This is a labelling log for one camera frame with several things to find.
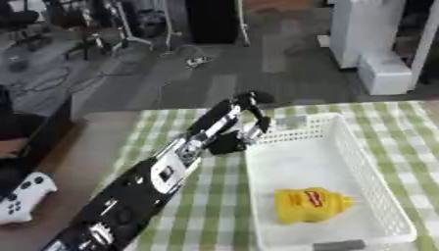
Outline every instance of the yellow mustard bottle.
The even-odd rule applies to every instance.
[[[274,207],[282,224],[323,222],[352,207],[351,197],[324,188],[279,189]]]

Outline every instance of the robotic hand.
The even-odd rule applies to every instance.
[[[42,250],[123,250],[171,200],[205,150],[213,154],[243,151],[267,132],[270,118],[257,104],[270,102],[270,95],[258,91],[221,101],[185,133],[108,185]],[[255,124],[227,132],[243,111],[255,116]]]

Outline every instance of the red label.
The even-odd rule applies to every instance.
[[[313,204],[315,207],[319,208],[323,206],[323,204],[321,203],[320,195],[317,192],[305,191],[305,193],[308,195],[311,204]]]

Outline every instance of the white game controller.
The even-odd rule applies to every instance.
[[[39,172],[30,174],[10,196],[0,202],[0,225],[31,221],[30,213],[35,206],[49,192],[57,190],[49,176]]]

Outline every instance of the green checkered tablecloth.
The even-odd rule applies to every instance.
[[[149,157],[205,112],[142,112],[101,187]],[[343,114],[414,222],[418,239],[396,250],[439,250],[439,130],[421,102],[296,106],[267,111],[276,118],[327,112]],[[204,158],[165,210],[128,249],[256,249],[244,155]]]

